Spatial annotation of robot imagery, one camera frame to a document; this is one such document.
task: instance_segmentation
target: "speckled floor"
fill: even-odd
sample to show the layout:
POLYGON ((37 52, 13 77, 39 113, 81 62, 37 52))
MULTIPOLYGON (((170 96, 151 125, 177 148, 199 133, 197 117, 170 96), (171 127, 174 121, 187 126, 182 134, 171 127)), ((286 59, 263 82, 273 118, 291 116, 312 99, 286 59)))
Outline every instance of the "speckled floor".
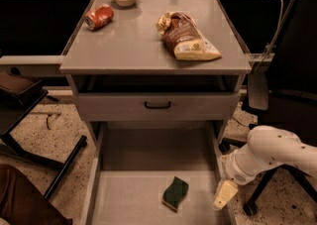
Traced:
MULTIPOLYGON (((80 151, 51 198, 51 203, 66 217, 73 218, 74 225, 77 225, 80 221, 95 147, 71 99, 67 95, 61 97, 58 104, 46 101, 34 110, 61 113, 59 116, 50 117, 51 129, 47 127, 47 115, 33 113, 16 127, 12 135, 26 150, 61 162, 66 160, 81 135, 88 137, 88 145, 80 151)), ((244 125, 255 121, 254 116, 242 112, 239 106, 234 117, 244 125)), ((248 132, 247 127, 231 120, 225 136, 246 140, 248 132)), ((0 155, 0 163, 21 170, 41 192, 46 191, 55 175, 53 170, 3 155, 0 155)), ((254 182, 240 187, 238 195, 232 200, 238 225, 317 224, 317 205, 284 169, 277 171, 257 201, 259 214, 252 218, 246 216, 242 209, 243 203, 252 194, 260 178, 261 175, 254 182)), ((309 180, 317 186, 317 180, 309 180)))

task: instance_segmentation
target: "green sponge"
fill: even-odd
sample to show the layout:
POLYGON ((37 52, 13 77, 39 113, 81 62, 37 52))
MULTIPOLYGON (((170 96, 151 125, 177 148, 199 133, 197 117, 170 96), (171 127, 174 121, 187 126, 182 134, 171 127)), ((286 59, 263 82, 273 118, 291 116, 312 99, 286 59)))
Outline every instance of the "green sponge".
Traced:
POLYGON ((175 176, 172 184, 165 190, 162 202, 177 212, 178 204, 187 194, 188 188, 187 182, 175 176))

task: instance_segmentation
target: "gray cabinet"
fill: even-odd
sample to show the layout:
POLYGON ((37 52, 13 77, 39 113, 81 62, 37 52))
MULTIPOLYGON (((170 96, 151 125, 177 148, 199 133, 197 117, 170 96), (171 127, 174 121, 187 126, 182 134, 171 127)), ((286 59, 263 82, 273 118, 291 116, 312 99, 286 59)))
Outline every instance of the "gray cabinet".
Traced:
POLYGON ((96 145, 82 224, 234 224, 230 205, 212 210, 223 176, 215 147, 251 68, 218 1, 101 3, 114 20, 83 25, 60 68, 96 145), (168 11, 190 15, 222 57, 177 61, 155 26, 168 11), (174 176, 189 183, 177 214, 161 204, 174 176))

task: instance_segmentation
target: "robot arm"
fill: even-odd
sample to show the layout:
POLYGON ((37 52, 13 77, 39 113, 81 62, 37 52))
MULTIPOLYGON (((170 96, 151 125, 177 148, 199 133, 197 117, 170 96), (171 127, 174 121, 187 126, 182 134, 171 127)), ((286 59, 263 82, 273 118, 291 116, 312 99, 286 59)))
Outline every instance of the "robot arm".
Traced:
POLYGON ((296 167, 317 178, 317 148, 303 144, 297 135, 285 130, 270 126, 254 128, 247 143, 224 160, 226 178, 218 186, 215 209, 221 209, 234 197, 238 185, 281 165, 296 167))

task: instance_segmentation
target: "cable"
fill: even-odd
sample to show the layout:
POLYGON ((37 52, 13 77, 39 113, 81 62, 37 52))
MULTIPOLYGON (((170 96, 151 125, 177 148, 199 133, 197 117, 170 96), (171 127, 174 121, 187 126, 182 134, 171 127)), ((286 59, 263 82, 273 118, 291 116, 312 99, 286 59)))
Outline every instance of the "cable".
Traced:
POLYGON ((281 21, 282 21, 282 16, 283 16, 283 11, 284 11, 283 9, 284 9, 284 0, 280 0, 279 17, 278 17, 278 21, 277 21, 277 28, 276 28, 275 34, 274 34, 273 39, 271 40, 270 44, 268 45, 267 49, 264 51, 262 60, 256 66, 254 71, 257 71, 257 69, 264 62, 264 60, 266 58, 268 58, 270 51, 272 50, 272 48, 274 46, 274 42, 276 41, 277 36, 278 36, 280 29, 281 29, 281 21))
MULTIPOLYGON (((288 14, 289 14, 289 12, 290 12, 290 10, 291 10, 291 8, 292 8, 294 2, 295 2, 295 0, 290 0, 289 4, 288 4, 288 6, 287 6, 287 9, 285 10, 285 13, 284 13, 283 17, 282 17, 281 20, 279 21, 279 29, 276 30, 275 35, 274 35, 272 41, 270 42, 267 51, 270 52, 271 49, 272 49, 272 47, 273 47, 273 45, 275 44, 275 41, 276 41, 276 39, 277 39, 277 37, 278 37, 278 35, 279 35, 279 32, 280 32, 280 30, 281 30, 281 27, 284 25, 284 23, 285 23, 285 21, 286 21, 286 19, 287 19, 287 16, 288 16, 288 14)), ((255 68, 255 70, 253 70, 253 72, 258 69, 259 65, 265 60, 265 58, 266 58, 266 56, 261 60, 261 62, 257 65, 257 67, 255 68)))

